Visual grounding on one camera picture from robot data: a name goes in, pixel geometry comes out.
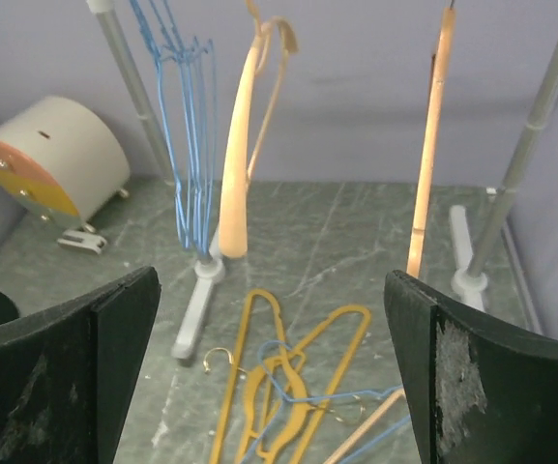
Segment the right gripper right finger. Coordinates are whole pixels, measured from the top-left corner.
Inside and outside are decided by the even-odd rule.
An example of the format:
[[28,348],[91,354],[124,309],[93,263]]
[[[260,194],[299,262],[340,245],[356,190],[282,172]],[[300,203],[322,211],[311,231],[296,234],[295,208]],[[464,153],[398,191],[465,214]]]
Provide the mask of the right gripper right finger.
[[384,307],[424,463],[558,463],[558,340],[403,271]]

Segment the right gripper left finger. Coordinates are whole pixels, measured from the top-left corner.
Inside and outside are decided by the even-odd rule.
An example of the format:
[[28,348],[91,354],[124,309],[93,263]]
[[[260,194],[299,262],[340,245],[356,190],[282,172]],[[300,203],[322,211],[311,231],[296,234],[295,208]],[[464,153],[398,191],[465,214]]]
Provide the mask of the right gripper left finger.
[[0,463],[110,463],[161,286],[142,267],[0,325]]

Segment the yellow plastic hanger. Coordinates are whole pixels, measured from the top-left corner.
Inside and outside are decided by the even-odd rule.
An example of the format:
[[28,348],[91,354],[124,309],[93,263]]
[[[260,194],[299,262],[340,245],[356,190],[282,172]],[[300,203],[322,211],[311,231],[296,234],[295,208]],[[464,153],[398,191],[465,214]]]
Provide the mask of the yellow plastic hanger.
[[[303,338],[290,346],[291,363],[303,378],[308,396],[340,393],[343,377],[365,338],[371,322],[371,311],[361,305],[345,305],[330,312]],[[265,357],[279,352],[270,348]],[[273,463],[302,463],[308,448],[324,419],[332,414],[333,400],[323,400],[325,412],[308,406],[304,427]],[[245,463],[265,463],[253,455]]]
[[[249,370],[241,367],[253,307],[258,300],[269,304],[276,339],[286,342],[278,299],[265,289],[256,288],[249,291],[242,310],[235,347],[230,355],[230,372],[210,451],[210,464],[219,464],[222,461],[224,439],[239,381],[244,382],[242,400],[245,422],[234,458],[236,463],[245,463],[253,455],[260,457],[265,463],[275,462],[279,453],[299,434],[307,419],[308,406],[296,406],[295,410],[292,410],[292,406],[286,404],[284,409],[279,411],[279,392],[263,372],[259,362]],[[307,392],[303,378],[291,363],[290,354],[282,351],[278,346],[275,347],[279,352],[266,361],[270,372],[288,393]]]

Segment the brown wooden hanger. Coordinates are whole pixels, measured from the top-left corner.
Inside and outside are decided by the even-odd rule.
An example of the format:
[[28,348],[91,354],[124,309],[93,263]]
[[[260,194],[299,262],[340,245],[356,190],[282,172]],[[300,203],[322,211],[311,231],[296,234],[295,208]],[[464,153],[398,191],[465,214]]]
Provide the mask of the brown wooden hanger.
[[413,277],[419,276],[423,260],[428,205],[445,80],[448,75],[455,34],[455,17],[455,1],[448,1],[442,13],[437,47],[431,58],[426,127],[406,263],[406,272]]

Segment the beige plastic hanger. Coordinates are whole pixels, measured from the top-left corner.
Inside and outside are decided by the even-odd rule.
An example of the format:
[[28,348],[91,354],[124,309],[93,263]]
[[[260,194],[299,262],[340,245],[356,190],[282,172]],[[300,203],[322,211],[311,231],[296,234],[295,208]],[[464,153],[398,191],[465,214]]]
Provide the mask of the beige plastic hanger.
[[404,397],[405,391],[403,388],[394,389],[381,405],[324,461],[324,464],[338,463],[390,408]]
[[[248,191],[267,130],[274,113],[289,58],[299,51],[292,25],[274,15],[266,21],[260,18],[255,2],[248,1],[247,9],[253,19],[254,36],[246,57],[226,141],[220,193],[218,243],[223,256],[232,259],[248,252]],[[249,131],[252,96],[255,80],[266,69],[273,33],[280,38],[280,62],[277,79],[269,98],[254,147],[249,150]]]

